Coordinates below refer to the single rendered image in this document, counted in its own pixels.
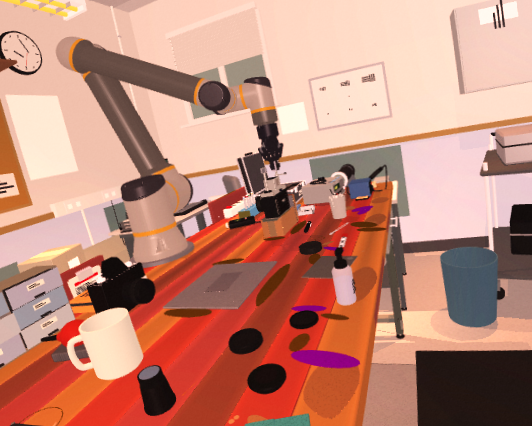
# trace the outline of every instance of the spray bottle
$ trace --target spray bottle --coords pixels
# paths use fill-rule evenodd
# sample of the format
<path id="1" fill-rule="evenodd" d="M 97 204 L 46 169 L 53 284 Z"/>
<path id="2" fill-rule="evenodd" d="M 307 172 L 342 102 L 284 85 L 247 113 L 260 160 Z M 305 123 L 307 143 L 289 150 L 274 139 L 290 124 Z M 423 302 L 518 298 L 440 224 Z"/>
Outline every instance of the spray bottle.
<path id="1" fill-rule="evenodd" d="M 347 261 L 342 258 L 344 249 L 338 247 L 334 254 L 336 260 L 334 261 L 334 268 L 332 276 L 334 281 L 334 291 L 336 292 L 336 301 L 339 305 L 349 306 L 357 301 L 355 280 L 353 279 L 353 271 L 347 266 Z"/>

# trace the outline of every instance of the mug handle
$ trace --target mug handle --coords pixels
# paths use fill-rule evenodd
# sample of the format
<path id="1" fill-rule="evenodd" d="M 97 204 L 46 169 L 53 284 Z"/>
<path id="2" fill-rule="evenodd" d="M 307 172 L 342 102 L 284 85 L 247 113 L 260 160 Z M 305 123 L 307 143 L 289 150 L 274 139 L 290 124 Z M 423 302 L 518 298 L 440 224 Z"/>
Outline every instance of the mug handle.
<path id="1" fill-rule="evenodd" d="M 70 361 L 72 361 L 72 364 L 74 364 L 74 367 L 76 367 L 78 370 L 87 371 L 94 367 L 92 366 L 92 362 L 88 362 L 84 364 L 79 360 L 78 356 L 76 355 L 76 350 L 74 349 L 74 345 L 79 342 L 83 342 L 83 337 L 81 337 L 81 335 L 74 336 L 72 339 L 68 341 L 67 343 L 68 357 L 70 358 Z"/>

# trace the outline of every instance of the black monitor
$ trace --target black monitor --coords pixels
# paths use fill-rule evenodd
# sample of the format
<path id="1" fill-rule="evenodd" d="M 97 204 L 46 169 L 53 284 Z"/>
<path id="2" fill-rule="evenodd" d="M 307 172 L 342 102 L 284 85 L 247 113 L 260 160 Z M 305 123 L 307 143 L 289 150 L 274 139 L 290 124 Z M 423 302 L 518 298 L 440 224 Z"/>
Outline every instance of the black monitor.
<path id="1" fill-rule="evenodd" d="M 248 152 L 244 157 L 238 159 L 238 166 L 244 178 L 247 193 L 258 193 L 264 189 L 264 178 L 261 169 L 264 168 L 264 160 L 257 152 Z"/>

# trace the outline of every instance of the black camera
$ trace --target black camera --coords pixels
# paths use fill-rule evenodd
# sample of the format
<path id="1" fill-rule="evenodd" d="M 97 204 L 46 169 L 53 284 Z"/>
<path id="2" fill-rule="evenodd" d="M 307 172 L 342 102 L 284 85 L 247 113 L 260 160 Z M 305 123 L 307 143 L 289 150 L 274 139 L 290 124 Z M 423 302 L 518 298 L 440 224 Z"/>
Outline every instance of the black camera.
<path id="1" fill-rule="evenodd" d="M 255 205 L 259 212 L 264 212 L 266 219 L 275 219 L 290 208 L 290 199 L 286 189 L 279 192 L 263 191 L 255 199 Z"/>
<path id="2" fill-rule="evenodd" d="M 155 296 L 155 285 L 144 278 L 142 263 L 128 268 L 117 257 L 111 257 L 102 262 L 102 276 L 105 281 L 87 287 L 96 313 L 112 308 L 130 311 L 151 302 Z"/>

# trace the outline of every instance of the black cup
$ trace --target black cup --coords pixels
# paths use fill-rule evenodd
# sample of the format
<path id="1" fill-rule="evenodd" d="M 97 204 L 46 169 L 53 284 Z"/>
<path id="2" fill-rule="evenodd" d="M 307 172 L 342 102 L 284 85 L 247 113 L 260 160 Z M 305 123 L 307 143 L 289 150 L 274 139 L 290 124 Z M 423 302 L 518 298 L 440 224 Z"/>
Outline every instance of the black cup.
<path id="1" fill-rule="evenodd" d="M 142 370 L 137 379 L 148 416 L 166 413 L 176 402 L 175 393 L 158 365 L 151 365 Z"/>

